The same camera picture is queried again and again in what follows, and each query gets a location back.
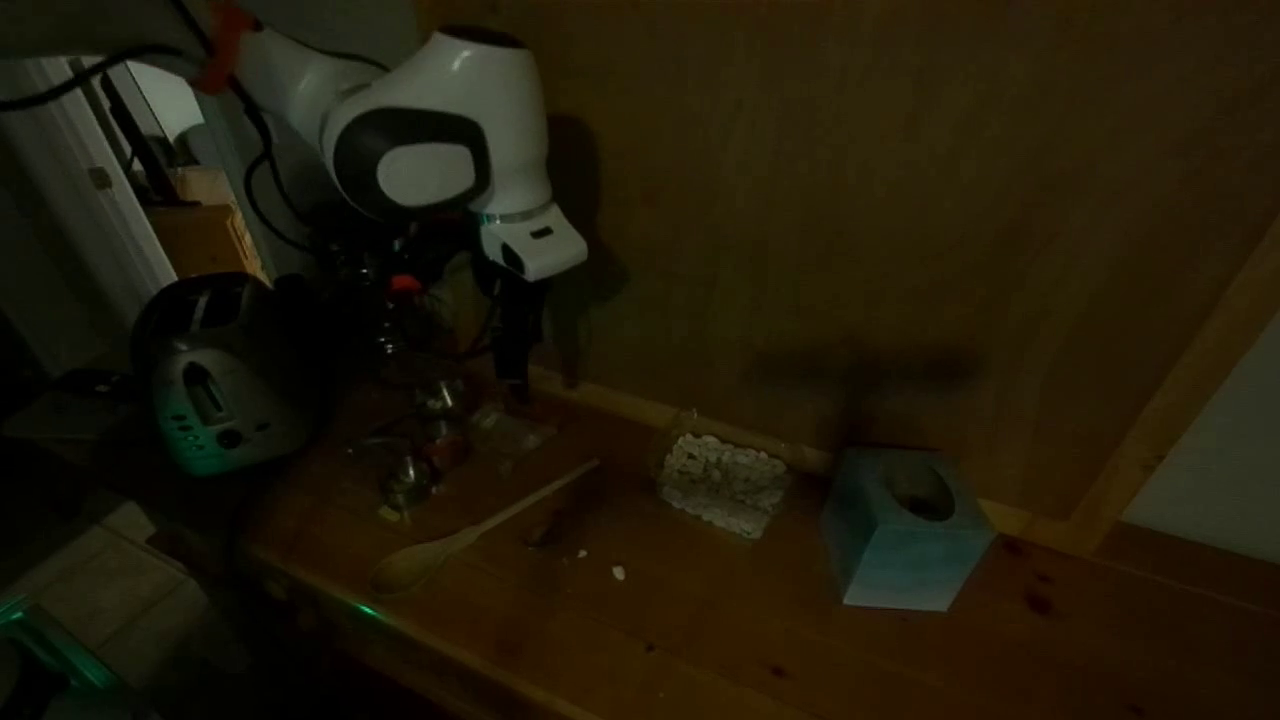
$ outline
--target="small box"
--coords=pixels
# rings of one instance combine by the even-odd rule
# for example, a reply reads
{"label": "small box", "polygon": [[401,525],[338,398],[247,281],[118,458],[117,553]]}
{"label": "small box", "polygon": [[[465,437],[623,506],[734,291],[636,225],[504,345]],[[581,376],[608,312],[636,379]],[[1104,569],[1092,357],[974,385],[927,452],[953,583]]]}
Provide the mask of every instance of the small box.
{"label": "small box", "polygon": [[940,458],[856,447],[841,458],[823,537],[844,605],[943,611],[995,531]]}

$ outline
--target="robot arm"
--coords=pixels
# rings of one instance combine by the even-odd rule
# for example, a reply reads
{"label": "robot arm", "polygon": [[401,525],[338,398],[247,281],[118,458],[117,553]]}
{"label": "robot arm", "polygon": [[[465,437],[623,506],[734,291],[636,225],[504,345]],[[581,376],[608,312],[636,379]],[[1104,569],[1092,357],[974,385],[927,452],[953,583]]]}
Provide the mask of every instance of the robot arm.
{"label": "robot arm", "polygon": [[537,60],[500,31],[436,31],[391,73],[244,35],[239,80],[368,218],[468,209],[493,266],[537,283],[586,261],[546,179]]}

